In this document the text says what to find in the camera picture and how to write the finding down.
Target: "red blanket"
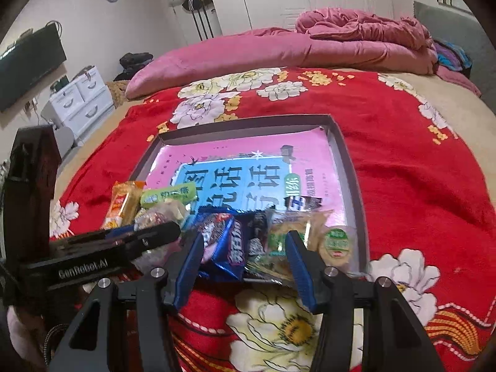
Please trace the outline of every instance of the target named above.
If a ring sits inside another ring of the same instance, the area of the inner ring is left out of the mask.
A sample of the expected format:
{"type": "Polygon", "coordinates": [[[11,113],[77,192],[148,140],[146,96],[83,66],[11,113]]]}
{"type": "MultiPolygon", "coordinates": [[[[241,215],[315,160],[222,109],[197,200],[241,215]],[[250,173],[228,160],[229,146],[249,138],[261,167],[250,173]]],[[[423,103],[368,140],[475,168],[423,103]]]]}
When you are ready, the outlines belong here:
{"type": "MultiPolygon", "coordinates": [[[[494,208],[468,147],[398,78],[277,68],[161,91],[131,108],[81,167],[54,210],[52,233],[98,229],[113,183],[127,180],[159,132],[296,113],[330,114],[343,131],[363,195],[370,278],[391,277],[447,370],[467,370],[496,318],[494,208]]],[[[232,285],[221,291],[197,282],[170,324],[188,372],[298,372],[310,366],[320,319],[290,290],[232,285]]],[[[352,366],[360,363],[362,342],[356,314],[352,366]]]]}

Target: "plastic wrapper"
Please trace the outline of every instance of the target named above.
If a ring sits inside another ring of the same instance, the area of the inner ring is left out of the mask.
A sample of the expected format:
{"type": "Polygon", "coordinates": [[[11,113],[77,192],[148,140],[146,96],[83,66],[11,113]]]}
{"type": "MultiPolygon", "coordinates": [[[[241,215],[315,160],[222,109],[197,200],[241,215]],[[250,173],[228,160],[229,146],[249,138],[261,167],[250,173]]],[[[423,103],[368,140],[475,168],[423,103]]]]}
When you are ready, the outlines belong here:
{"type": "Polygon", "coordinates": [[[197,186],[194,182],[189,182],[163,189],[146,190],[141,195],[140,204],[142,208],[148,209],[167,199],[178,200],[186,205],[197,199],[197,186]]]}
{"type": "Polygon", "coordinates": [[[116,182],[112,187],[110,207],[101,228],[112,229],[129,225],[135,217],[143,187],[143,181],[116,182]]]}
{"type": "Polygon", "coordinates": [[[181,226],[187,216],[188,211],[182,202],[168,198],[137,216],[135,218],[135,231],[169,221],[174,221],[181,226]]]}
{"type": "Polygon", "coordinates": [[[174,242],[143,252],[140,257],[132,260],[131,263],[142,273],[146,273],[155,267],[163,267],[169,256],[181,250],[181,238],[174,242]]]}
{"type": "Polygon", "coordinates": [[[297,231],[309,250],[315,250],[319,236],[332,211],[285,211],[268,209],[267,249],[263,255],[250,257],[246,271],[253,277],[284,285],[293,284],[286,258],[285,239],[289,231],[297,231]]]}
{"type": "MultiPolygon", "coordinates": [[[[178,200],[168,198],[165,201],[154,205],[152,208],[141,212],[135,219],[135,231],[169,221],[174,221],[181,226],[187,216],[188,211],[184,204],[178,200]]],[[[179,250],[180,238],[167,245],[143,252],[140,257],[132,260],[132,264],[134,264],[141,273],[145,273],[154,267],[162,267],[169,256],[179,250]]]]}
{"type": "Polygon", "coordinates": [[[265,253],[267,243],[267,216],[265,211],[255,211],[253,219],[254,234],[248,244],[248,256],[265,253]]]}
{"type": "Polygon", "coordinates": [[[318,251],[322,260],[328,266],[349,271],[353,250],[357,242],[357,231],[348,226],[324,226],[321,233],[312,236],[312,250],[318,251]]]}
{"type": "Polygon", "coordinates": [[[200,207],[193,228],[203,236],[199,274],[213,281],[242,280],[255,212],[200,207]]]}
{"type": "Polygon", "coordinates": [[[322,206],[322,199],[309,196],[288,196],[284,205],[290,211],[312,211],[322,206]]]}

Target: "pink bedding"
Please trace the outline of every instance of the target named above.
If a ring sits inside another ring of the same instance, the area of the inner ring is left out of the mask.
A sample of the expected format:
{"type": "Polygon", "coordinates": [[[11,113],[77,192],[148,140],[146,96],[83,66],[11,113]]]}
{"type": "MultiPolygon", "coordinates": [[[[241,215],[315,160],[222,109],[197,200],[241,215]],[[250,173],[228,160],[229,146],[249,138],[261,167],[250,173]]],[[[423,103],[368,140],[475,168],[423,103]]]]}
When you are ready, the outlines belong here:
{"type": "Polygon", "coordinates": [[[411,18],[393,21],[327,8],[302,13],[296,30],[256,29],[170,51],[132,78],[126,97],[256,68],[352,67],[423,75],[433,74],[437,62],[430,34],[411,18]]]}

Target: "blue gripper pad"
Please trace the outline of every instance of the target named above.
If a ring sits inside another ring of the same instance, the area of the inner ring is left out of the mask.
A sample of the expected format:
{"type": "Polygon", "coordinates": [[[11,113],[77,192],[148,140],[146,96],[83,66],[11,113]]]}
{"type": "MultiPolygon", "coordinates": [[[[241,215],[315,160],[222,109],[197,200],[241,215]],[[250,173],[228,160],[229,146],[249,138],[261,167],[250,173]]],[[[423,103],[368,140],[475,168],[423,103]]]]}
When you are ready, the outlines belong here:
{"type": "Polygon", "coordinates": [[[286,256],[303,305],[313,314],[326,311],[330,290],[322,281],[326,264],[316,252],[308,251],[298,232],[290,231],[285,240],[286,256]]]}
{"type": "Polygon", "coordinates": [[[173,253],[165,264],[169,277],[167,285],[161,290],[163,304],[176,312],[188,302],[203,257],[201,234],[187,233],[183,241],[183,249],[173,253]]]}

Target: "floral pattern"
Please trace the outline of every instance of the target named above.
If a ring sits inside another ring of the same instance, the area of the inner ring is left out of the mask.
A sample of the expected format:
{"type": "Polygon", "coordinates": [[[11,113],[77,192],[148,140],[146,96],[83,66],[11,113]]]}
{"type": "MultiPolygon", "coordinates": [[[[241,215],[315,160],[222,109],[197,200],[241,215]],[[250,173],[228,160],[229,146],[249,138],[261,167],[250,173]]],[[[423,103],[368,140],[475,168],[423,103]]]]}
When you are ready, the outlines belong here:
{"type": "MultiPolygon", "coordinates": [[[[236,295],[240,313],[227,324],[240,340],[231,343],[230,362],[241,372],[309,371],[322,315],[312,315],[297,294],[284,288],[256,287],[236,295]]],[[[361,362],[363,312],[355,310],[351,368],[361,362]]]]}
{"type": "Polygon", "coordinates": [[[388,74],[378,74],[378,79],[387,86],[392,86],[396,91],[405,91],[406,93],[417,96],[417,91],[406,81],[388,74]]]}
{"type": "Polygon", "coordinates": [[[216,118],[214,121],[215,122],[218,122],[218,121],[228,121],[228,120],[236,120],[237,119],[237,116],[233,113],[233,114],[226,114],[226,113],[222,113],[218,118],[216,118]]]}
{"type": "Polygon", "coordinates": [[[242,98],[242,96],[236,95],[236,96],[233,96],[231,99],[229,99],[226,103],[226,110],[228,112],[230,112],[232,110],[236,110],[237,107],[240,105],[241,98],[242,98]]]}
{"type": "Polygon", "coordinates": [[[435,266],[425,267],[425,258],[419,250],[403,249],[394,258],[390,254],[370,262],[369,279],[389,277],[403,294],[423,326],[434,317],[436,297],[426,291],[432,288],[441,276],[435,266]]]}
{"type": "Polygon", "coordinates": [[[305,74],[310,82],[312,83],[312,86],[319,86],[319,85],[329,85],[332,80],[327,78],[326,74],[322,74],[322,71],[305,71],[303,74],[305,74]]]}
{"type": "Polygon", "coordinates": [[[287,81],[279,84],[269,85],[263,90],[258,90],[256,93],[270,100],[284,100],[290,96],[299,96],[301,92],[308,91],[303,86],[303,82],[287,81]]]}
{"type": "Polygon", "coordinates": [[[167,133],[169,131],[169,128],[167,127],[167,123],[168,123],[167,121],[164,121],[163,123],[157,126],[159,134],[167,133]]]}
{"type": "Polygon", "coordinates": [[[288,78],[289,71],[281,71],[280,73],[277,73],[277,82],[282,82],[285,81],[286,78],[288,78]]]}
{"type": "Polygon", "coordinates": [[[60,200],[50,212],[50,237],[62,237],[67,234],[74,235],[69,229],[70,222],[79,217],[79,204],[70,202],[65,207],[60,205],[60,200]]]}
{"type": "Polygon", "coordinates": [[[400,78],[387,74],[378,74],[378,79],[379,81],[384,82],[387,86],[392,86],[397,91],[405,91],[406,93],[414,96],[421,103],[418,106],[418,111],[420,111],[420,114],[423,117],[432,120],[432,124],[434,124],[438,129],[447,128],[451,134],[453,134],[454,138],[458,138],[458,135],[455,133],[453,128],[447,123],[445,118],[441,116],[437,109],[435,109],[434,106],[432,106],[422,95],[419,95],[409,83],[400,78]]]}
{"type": "Polygon", "coordinates": [[[249,91],[258,89],[262,84],[271,84],[272,77],[281,72],[280,68],[259,68],[244,73],[229,74],[222,77],[221,83],[228,91],[249,91]]]}
{"type": "Polygon", "coordinates": [[[196,96],[215,95],[224,89],[228,83],[222,78],[195,81],[178,92],[178,98],[195,98],[196,96]]]}
{"type": "Polygon", "coordinates": [[[181,102],[173,113],[171,123],[178,128],[191,127],[197,124],[212,123],[225,110],[225,98],[233,98],[239,92],[227,92],[215,95],[202,95],[181,102]]]}

